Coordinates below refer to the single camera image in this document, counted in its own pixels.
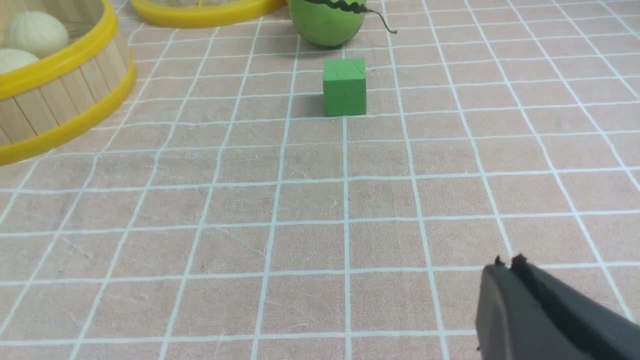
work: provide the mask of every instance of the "toy watermelon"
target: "toy watermelon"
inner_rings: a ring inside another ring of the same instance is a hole
[[[351,40],[364,22],[367,13],[382,14],[368,9],[366,0],[288,0],[293,26],[306,41],[323,47],[338,47]]]

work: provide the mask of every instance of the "green foam block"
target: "green foam block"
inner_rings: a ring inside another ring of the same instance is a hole
[[[326,116],[365,115],[367,73],[364,59],[325,61],[323,92]]]

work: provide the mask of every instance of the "yellow plastic ring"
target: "yellow plastic ring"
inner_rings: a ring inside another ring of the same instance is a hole
[[[268,15],[285,6],[285,0],[240,0],[236,3],[197,8],[176,8],[131,0],[138,17],[162,28],[202,29],[239,24]]]
[[[122,82],[107,97],[99,101],[94,107],[80,114],[73,120],[60,127],[56,127],[42,135],[29,140],[0,147],[0,166],[17,163],[55,149],[78,136],[86,133],[91,128],[100,124],[104,119],[114,113],[133,91],[138,80],[136,64],[131,52],[131,66]]]
[[[100,53],[118,31],[118,17],[109,0],[101,0],[104,13],[85,36],[36,63],[0,75],[0,100],[22,94],[54,81]]]

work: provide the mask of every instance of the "watermelon stem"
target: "watermelon stem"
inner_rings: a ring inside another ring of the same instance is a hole
[[[398,30],[391,30],[389,29],[389,27],[387,26],[387,22],[385,21],[385,18],[382,16],[381,13],[377,12],[376,10],[371,10],[371,9],[367,9],[368,13],[375,13],[378,14],[378,16],[380,17],[380,20],[382,20],[382,23],[385,25],[385,28],[387,29],[388,32],[390,32],[391,34],[397,34]]]

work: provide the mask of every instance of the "basket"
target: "basket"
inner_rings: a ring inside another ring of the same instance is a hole
[[[285,0],[131,0],[131,5],[149,24],[202,29],[258,19],[285,6]]]
[[[60,20],[70,45],[0,75],[0,166],[87,132],[122,105],[137,80],[133,54],[108,0],[0,0],[0,31],[26,11]]]

